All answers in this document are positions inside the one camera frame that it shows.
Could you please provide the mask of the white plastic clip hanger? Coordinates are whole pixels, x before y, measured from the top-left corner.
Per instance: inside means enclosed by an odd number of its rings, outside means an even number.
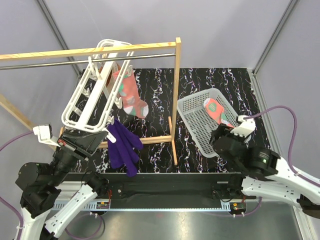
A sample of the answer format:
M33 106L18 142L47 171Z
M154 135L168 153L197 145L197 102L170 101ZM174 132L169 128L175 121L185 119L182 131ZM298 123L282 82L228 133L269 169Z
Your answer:
M110 115L113 106L116 105L119 109L123 106L119 89L125 76L132 74L129 58L134 55L134 51L131 46L132 44L128 42L103 39L96 48L86 53L87 67L62 112L61 121L67 129L92 134L105 131L107 139L112 143L116 142L116 138L107 130L107 125L115 122L114 117ZM113 86L108 89L107 80L112 71L116 69L116 58L119 53L125 53L128 58L122 63L113 80ZM90 124L89 120L101 95L106 97L102 114L97 123Z

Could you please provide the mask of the purple sock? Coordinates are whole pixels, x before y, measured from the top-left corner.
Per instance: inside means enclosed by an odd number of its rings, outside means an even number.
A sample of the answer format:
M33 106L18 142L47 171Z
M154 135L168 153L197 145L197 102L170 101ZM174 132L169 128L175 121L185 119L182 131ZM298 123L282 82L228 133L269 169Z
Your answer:
M122 166L126 167L126 175L134 177L138 173L136 164L139 162L139 156L134 151L142 150L143 143L140 138L130 132L122 123L117 119L113 124L107 127L107 130L115 137L116 141L112 143L107 140L108 155L110 166L113 169L118 169Z

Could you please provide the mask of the orange sock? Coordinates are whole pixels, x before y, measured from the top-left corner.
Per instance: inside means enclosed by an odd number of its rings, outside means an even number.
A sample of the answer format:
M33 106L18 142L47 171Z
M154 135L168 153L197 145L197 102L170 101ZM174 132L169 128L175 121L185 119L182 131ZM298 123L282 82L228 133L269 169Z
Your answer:
M108 94L110 93L110 91L112 90L113 88L113 85L115 83L115 78L113 77L113 74L120 71L121 70L121 66L117 63L117 62L111 62L111 61L108 61L108 62L103 62L100 66L100 68L98 69L98 72L99 72L99 75L101 77L101 72L103 70L103 67L106 63L112 63L112 67L111 67L111 71L108 75L108 78L107 78L107 81L106 81L106 84L105 84L105 87L106 87L106 90L108 92Z

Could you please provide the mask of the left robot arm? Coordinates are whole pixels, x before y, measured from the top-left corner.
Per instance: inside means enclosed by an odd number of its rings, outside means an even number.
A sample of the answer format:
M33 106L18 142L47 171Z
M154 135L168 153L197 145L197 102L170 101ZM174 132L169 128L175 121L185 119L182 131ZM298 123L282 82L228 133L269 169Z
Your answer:
M83 184L65 206L53 217L47 216L61 193L59 185L76 166L98 149L109 134L106 129L81 135L63 133L52 135L51 125L39 125L32 129L38 141L56 147L50 163L28 162L19 170L16 185L22 190L20 199L22 219L17 228L17 240L57 240L85 205L108 193L109 181L96 171L83 176Z

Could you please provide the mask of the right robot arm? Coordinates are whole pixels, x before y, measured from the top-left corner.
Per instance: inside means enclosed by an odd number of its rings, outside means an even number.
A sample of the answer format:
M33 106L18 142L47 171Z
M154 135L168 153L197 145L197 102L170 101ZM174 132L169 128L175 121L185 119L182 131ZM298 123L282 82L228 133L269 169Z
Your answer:
M310 217L320 217L320 188L290 169L278 153L260 146L247 147L253 121L237 127L221 123L211 132L210 145L236 175L223 192L232 198L254 196L287 203Z

